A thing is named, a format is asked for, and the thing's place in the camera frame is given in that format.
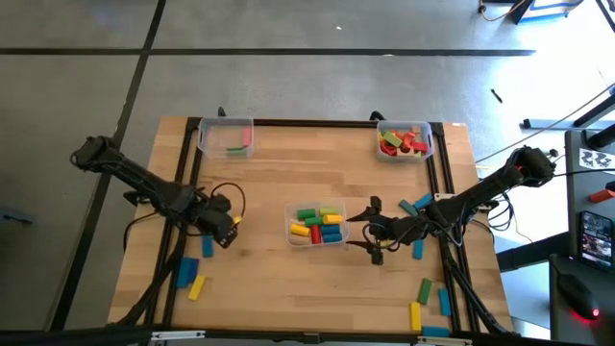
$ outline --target power cord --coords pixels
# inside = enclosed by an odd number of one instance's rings
[[[486,15],[484,15],[484,13],[487,11],[487,7],[486,7],[486,6],[484,6],[484,5],[482,4],[482,0],[479,0],[479,13],[480,13],[480,15],[482,15],[482,18],[483,18],[484,20],[486,20],[486,21],[496,21],[496,20],[500,20],[500,19],[502,19],[502,18],[506,17],[507,15],[509,15],[509,14],[511,14],[511,13],[513,13],[513,12],[515,12],[517,9],[519,9],[519,7],[521,7],[521,5],[525,4],[525,3],[526,3],[526,1],[528,1],[528,0],[521,0],[521,1],[517,4],[517,5],[513,6],[513,7],[512,7],[512,9],[510,9],[510,11],[508,11],[508,12],[506,12],[506,13],[504,13],[504,14],[500,15],[499,17],[495,17],[495,18],[487,18],[487,16],[486,16]]]

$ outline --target gray floor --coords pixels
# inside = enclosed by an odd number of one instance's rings
[[[0,3],[0,48],[140,48],[156,3],[5,0]],[[155,47],[537,53],[516,58],[151,57],[122,150],[146,164],[161,116],[214,116],[224,106],[229,114],[253,117],[365,119],[380,110],[391,119],[465,122],[474,154],[481,158],[526,136],[517,126],[521,119],[557,119],[615,82],[615,55],[605,48],[615,35],[593,2],[564,21],[522,27],[487,23],[475,11],[472,2],[451,0],[169,1]],[[503,11],[490,7],[489,13]],[[37,218],[28,228],[0,224],[5,312],[0,329],[47,325],[97,178],[70,166],[68,155],[86,136],[113,133],[136,60],[0,56],[0,206]],[[561,148],[563,141],[560,134],[541,135],[529,145]],[[504,159],[505,154],[484,164],[495,167]],[[525,206],[518,207],[520,229],[534,240],[565,227],[560,219],[550,227],[536,222],[547,221],[532,203],[563,191],[561,183],[544,188],[514,195]],[[122,232],[134,212],[121,197],[124,190],[111,183],[68,328],[106,322],[122,261]],[[564,207],[553,207],[553,214]],[[526,242],[514,234],[502,236]]]

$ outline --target plastic bin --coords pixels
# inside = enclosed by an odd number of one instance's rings
[[[210,159],[249,158],[254,153],[254,119],[203,118],[197,145]]]
[[[306,244],[293,243],[293,237],[296,237],[297,235],[293,235],[290,232],[290,225],[293,223],[304,225],[304,222],[299,221],[297,218],[297,210],[316,209],[316,215],[319,216],[318,210],[321,208],[335,208],[340,213],[340,215],[342,215],[342,218],[344,221],[342,221],[342,223],[339,224],[339,231],[342,234],[342,239],[336,242],[330,242],[330,243],[322,242],[320,244],[312,244],[310,241],[311,238],[308,237]],[[284,208],[284,216],[285,216],[284,229],[286,232],[286,241],[288,242],[288,245],[292,247],[307,248],[311,246],[323,246],[323,245],[326,246],[326,245],[343,244],[346,242],[346,240],[348,240],[348,237],[350,236],[350,231],[348,230],[348,224],[346,222],[346,206],[344,205],[344,202],[339,201],[339,200],[327,200],[323,202],[304,202],[304,203],[287,204],[286,207]]]
[[[420,134],[416,134],[419,141],[425,142],[428,145],[427,153],[423,154],[420,158],[398,154],[397,156],[389,156],[382,152],[378,134],[383,131],[398,131],[400,133],[407,133],[412,128],[420,128]],[[381,120],[378,122],[376,128],[376,155],[380,161],[385,162],[411,162],[421,163],[428,157],[433,155],[433,138],[431,137],[431,125],[425,121],[396,121],[396,120]]]

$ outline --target wooden table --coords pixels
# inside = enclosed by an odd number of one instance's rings
[[[186,118],[164,117],[148,168],[173,180]],[[455,190],[478,181],[468,130],[445,124]],[[385,252],[384,265],[370,263],[361,248],[340,245],[296,250],[286,244],[284,205],[339,198],[349,216],[362,212],[369,196],[382,199],[382,213],[405,216],[398,207],[430,192],[425,164],[376,160],[374,129],[255,127],[255,154],[249,160],[211,161],[203,157],[198,186],[209,191],[222,182],[245,190],[247,207],[239,236],[228,249],[216,245],[212,259],[202,259],[201,240],[189,237],[184,254],[201,259],[207,277],[197,302],[178,289],[172,324],[182,328],[410,334],[408,304],[416,301],[423,278],[434,285],[421,307],[423,325],[450,327],[440,315],[437,288],[444,286],[437,240],[428,237],[423,259],[412,247]],[[184,182],[195,151],[193,138]],[[435,154],[443,186],[440,158]],[[239,214],[241,199],[231,187],[221,193]],[[139,207],[135,217],[151,212]],[[113,298],[110,321],[122,317],[150,283],[163,226],[152,217],[133,226]],[[362,239],[363,223],[350,223],[350,239]],[[491,235],[468,225],[465,236],[474,289],[506,328],[512,328]],[[160,321],[167,288],[160,291],[155,321]],[[463,295],[457,288],[461,325],[468,329]]]

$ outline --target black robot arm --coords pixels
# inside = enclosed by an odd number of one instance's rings
[[[478,184],[457,196],[432,202],[420,210],[416,216],[403,218],[381,215],[381,201],[377,196],[370,199],[370,207],[362,214],[351,217],[348,221],[368,221],[363,228],[365,241],[350,241],[361,246],[372,256],[372,263],[382,265],[381,250],[395,251],[400,244],[409,245],[413,241],[431,234],[438,238],[455,241],[450,230],[467,222],[468,215],[497,195],[511,188],[524,185],[538,187],[554,176],[555,164],[539,150],[523,147],[515,150],[506,164]],[[371,240],[366,231],[374,238]],[[383,240],[392,240],[388,245],[381,245]],[[480,320],[493,334],[507,333],[495,317],[487,310],[468,280],[457,266],[449,246],[442,248],[443,265],[455,277],[455,280],[475,308]]]
[[[195,186],[167,182],[127,159],[108,137],[88,137],[70,161],[85,171],[112,174],[135,189],[125,194],[131,203],[148,199],[158,213],[176,226],[182,222],[195,226],[199,232],[213,235],[224,248],[237,237],[236,225],[228,215],[231,202],[224,195],[207,196]]]

